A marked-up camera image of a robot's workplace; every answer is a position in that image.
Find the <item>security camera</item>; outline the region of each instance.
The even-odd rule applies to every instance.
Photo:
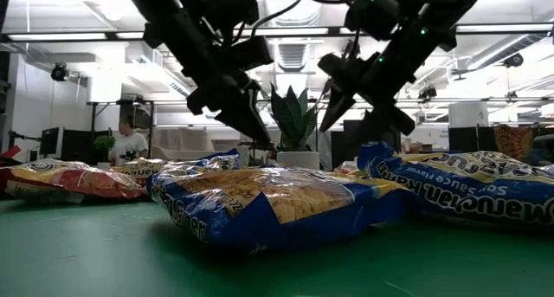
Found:
[[[517,68],[523,64],[523,56],[520,54],[515,54],[508,59],[504,60],[502,63],[507,68]]]
[[[52,69],[52,74],[50,75],[54,81],[67,81],[69,78],[69,72],[67,69],[66,63],[56,63],[55,67]]]
[[[430,102],[431,99],[436,97],[436,88],[433,85],[429,85],[428,87],[425,87],[422,91],[420,91],[419,96],[417,99],[423,99],[423,103]]]

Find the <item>computer monitor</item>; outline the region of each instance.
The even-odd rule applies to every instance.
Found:
[[[66,129],[63,133],[61,160],[77,161],[96,165],[96,149],[94,140],[99,136],[109,136],[109,131],[90,132]]]
[[[45,158],[61,158],[63,144],[63,127],[50,128],[42,131],[39,154]]]

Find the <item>green tabletop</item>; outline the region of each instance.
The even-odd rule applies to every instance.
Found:
[[[0,296],[554,296],[550,238],[388,225],[322,249],[237,258],[154,203],[0,202]]]

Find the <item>plastic packaging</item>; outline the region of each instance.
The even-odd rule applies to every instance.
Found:
[[[351,238],[403,217],[415,199],[390,181],[293,167],[160,173],[148,190],[198,240],[246,253]]]
[[[554,176],[497,152],[399,156],[365,146],[358,168],[417,194],[425,213],[457,223],[554,228]]]
[[[131,176],[53,159],[0,168],[0,190],[35,203],[132,200],[145,194]]]
[[[339,167],[335,168],[335,172],[344,174],[350,174],[351,172],[358,171],[358,165],[355,161],[345,161]]]
[[[159,171],[158,178],[173,178],[178,176],[197,175],[210,171],[228,171],[239,169],[239,152],[233,149],[209,155],[198,160],[168,162]]]
[[[162,159],[139,158],[132,162],[125,162],[122,166],[112,167],[112,170],[129,175],[138,184],[146,187],[148,177],[159,172],[164,165],[165,161]]]

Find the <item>white planter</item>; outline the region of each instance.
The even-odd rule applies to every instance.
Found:
[[[319,170],[318,152],[280,152],[277,163],[296,167]]]
[[[112,164],[106,163],[106,162],[100,162],[96,165],[96,168],[103,170],[103,171],[109,171],[112,169]]]

